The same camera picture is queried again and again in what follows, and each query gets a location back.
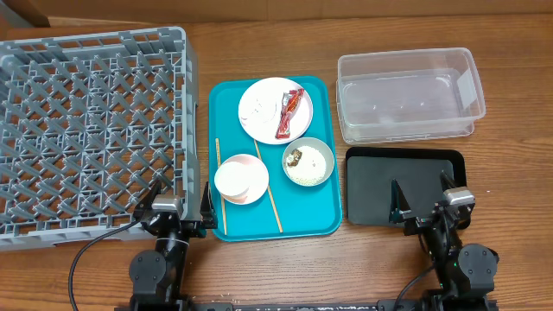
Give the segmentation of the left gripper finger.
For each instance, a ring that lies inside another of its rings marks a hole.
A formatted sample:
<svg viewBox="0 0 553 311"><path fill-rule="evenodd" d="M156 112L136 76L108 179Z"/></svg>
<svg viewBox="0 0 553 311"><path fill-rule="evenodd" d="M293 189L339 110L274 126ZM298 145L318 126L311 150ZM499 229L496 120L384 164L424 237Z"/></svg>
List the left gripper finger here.
<svg viewBox="0 0 553 311"><path fill-rule="evenodd" d="M148 193L135 206L133 211L134 218L141 218L148 210L151 209L154 199L161 192L161 189L162 182L160 180L156 180Z"/></svg>
<svg viewBox="0 0 553 311"><path fill-rule="evenodd" d="M200 216L202 225L206 229L217 229L218 220L214 210L213 199L209 182L206 182L200 203Z"/></svg>

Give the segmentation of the pink small bowl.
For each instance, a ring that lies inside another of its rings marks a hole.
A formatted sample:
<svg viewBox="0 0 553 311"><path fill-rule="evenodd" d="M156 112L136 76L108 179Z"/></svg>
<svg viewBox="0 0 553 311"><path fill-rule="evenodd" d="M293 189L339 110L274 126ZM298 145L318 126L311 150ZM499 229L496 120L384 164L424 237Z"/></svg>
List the pink small bowl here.
<svg viewBox="0 0 553 311"><path fill-rule="evenodd" d="M269 172L265 165L256 156L238 154L231 156L223 163L225 162L243 163L247 167L250 176L250 187L245 196L233 199L223 195L226 200L237 205L249 205L259 200L265 194L270 179Z"/></svg>

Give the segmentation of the wooden chopstick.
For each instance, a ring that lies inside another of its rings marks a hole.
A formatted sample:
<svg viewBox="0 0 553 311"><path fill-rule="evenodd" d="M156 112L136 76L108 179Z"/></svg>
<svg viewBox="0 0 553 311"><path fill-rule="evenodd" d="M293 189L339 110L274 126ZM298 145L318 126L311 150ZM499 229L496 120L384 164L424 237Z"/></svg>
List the wooden chopstick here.
<svg viewBox="0 0 553 311"><path fill-rule="evenodd" d="M264 164L263 158L262 158L261 153L260 153L260 149L259 149L259 147L258 147L257 140L256 140L256 139L253 139L253 142L254 142L254 146L255 146L255 149L256 149L257 158ZM276 222L277 222L278 230L279 230L280 233L283 233L282 222L281 222L281 219L280 219L280 215L279 215L279 213L278 213L278 210L277 210L277 206L276 206L276 202L275 202L275 200L274 200L273 193L272 193L271 188L270 188L270 183L269 183L268 186L267 186L267 193L268 193L269 198L270 198L270 203L271 203L272 210L273 210L273 213L274 213Z"/></svg>
<svg viewBox="0 0 553 311"><path fill-rule="evenodd" d="M218 138L215 138L215 147L216 147L217 164L218 164L218 168L220 168L220 166L221 166L221 155L220 155L220 146L219 146L219 139ZM224 196L221 192L219 192L219 195L220 195L220 201L221 201L221 213L222 213L222 219L223 219L224 234L227 235L226 199L224 198Z"/></svg>

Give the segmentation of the grey-green small bowl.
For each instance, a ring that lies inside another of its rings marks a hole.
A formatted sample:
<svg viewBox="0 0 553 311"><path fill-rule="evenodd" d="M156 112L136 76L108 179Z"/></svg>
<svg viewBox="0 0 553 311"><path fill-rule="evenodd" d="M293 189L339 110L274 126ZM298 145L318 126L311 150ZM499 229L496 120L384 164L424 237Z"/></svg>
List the grey-green small bowl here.
<svg viewBox="0 0 553 311"><path fill-rule="evenodd" d="M310 147L313 147L315 149L318 149L322 155L324 156L325 158L325 161L326 161L326 173L323 177L323 179L315 184L315 186L318 186L320 184L322 184L324 181L326 181L330 175L333 173L334 171L334 153L333 151L328 147L328 145L326 143L324 143L322 140L320 139L317 139L317 138L314 138L314 137L302 137L302 138L298 138L296 139L295 141L291 142L285 149L285 151L283 152L283 159L282 159L282 163L283 163L283 171L284 173L288 176L286 170L285 170L285 158L286 156L293 150L293 149L296 149L296 148L299 148L303 145L308 145Z"/></svg>

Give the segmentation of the brown food scrap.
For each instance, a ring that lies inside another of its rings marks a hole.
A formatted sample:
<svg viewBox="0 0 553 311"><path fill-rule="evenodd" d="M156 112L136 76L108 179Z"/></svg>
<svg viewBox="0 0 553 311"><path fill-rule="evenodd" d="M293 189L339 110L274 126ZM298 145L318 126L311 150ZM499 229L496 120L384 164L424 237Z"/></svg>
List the brown food scrap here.
<svg viewBox="0 0 553 311"><path fill-rule="evenodd" d="M302 152L299 149L293 149L286 157L288 167L295 167L302 158Z"/></svg>

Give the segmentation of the red snack wrapper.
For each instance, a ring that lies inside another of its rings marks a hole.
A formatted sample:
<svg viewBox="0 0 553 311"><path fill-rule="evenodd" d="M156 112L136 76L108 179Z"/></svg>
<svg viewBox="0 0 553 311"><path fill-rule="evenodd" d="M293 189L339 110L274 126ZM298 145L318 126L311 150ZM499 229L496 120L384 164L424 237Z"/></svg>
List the red snack wrapper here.
<svg viewBox="0 0 553 311"><path fill-rule="evenodd" d="M303 88L293 89L283 94L282 109L275 138L284 139L290 137L290 121L302 100L305 90Z"/></svg>

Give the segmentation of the white paper napkin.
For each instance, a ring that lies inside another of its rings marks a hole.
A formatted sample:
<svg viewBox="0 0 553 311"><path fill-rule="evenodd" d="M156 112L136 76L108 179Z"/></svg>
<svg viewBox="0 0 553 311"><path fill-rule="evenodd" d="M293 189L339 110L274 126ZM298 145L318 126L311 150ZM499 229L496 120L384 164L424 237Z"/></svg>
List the white paper napkin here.
<svg viewBox="0 0 553 311"><path fill-rule="evenodd" d="M240 162L225 162L216 171L214 183L221 194L237 199L245 196L250 187L247 167Z"/></svg>

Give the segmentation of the white rice grains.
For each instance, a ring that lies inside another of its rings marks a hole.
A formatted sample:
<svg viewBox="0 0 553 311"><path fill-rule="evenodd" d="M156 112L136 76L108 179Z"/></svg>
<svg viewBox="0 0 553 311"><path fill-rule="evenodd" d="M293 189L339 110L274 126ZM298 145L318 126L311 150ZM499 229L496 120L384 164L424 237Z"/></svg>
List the white rice grains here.
<svg viewBox="0 0 553 311"><path fill-rule="evenodd" d="M303 186L314 186L326 173L326 161L322 153L313 147L303 145L299 148L302 158L295 167L288 167L285 158L285 170L289 178Z"/></svg>

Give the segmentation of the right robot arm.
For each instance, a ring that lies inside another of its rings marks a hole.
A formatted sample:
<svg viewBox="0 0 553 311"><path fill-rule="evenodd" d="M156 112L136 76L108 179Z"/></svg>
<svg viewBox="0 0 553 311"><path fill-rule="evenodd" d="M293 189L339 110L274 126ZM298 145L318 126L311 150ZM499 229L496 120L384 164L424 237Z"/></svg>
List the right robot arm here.
<svg viewBox="0 0 553 311"><path fill-rule="evenodd" d="M497 302L487 294L494 290L499 255L482 244L463 244L458 231L469 227L475 197L467 187L458 187L454 179L442 172L443 199L424 216L412 214L410 205L397 180L391 182L389 221L404 225L404 235L416 235L431 265L412 279L394 301L392 308L401 310L497 310ZM429 289L417 301L404 298L409 289L434 271L439 289Z"/></svg>

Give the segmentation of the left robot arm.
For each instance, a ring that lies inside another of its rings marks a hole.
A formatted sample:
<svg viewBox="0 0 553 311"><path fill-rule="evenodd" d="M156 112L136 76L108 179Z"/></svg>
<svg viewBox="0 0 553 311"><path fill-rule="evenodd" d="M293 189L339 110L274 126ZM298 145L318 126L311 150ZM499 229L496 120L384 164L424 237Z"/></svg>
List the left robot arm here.
<svg viewBox="0 0 553 311"><path fill-rule="evenodd" d="M189 240L204 238L208 229L217 227L210 187L205 187L195 209L199 216L192 219L180 197L161 191L162 182L156 181L133 212L142 228L156 237L156 245L138 253L130 263L131 311L194 310L192 299L181 293Z"/></svg>

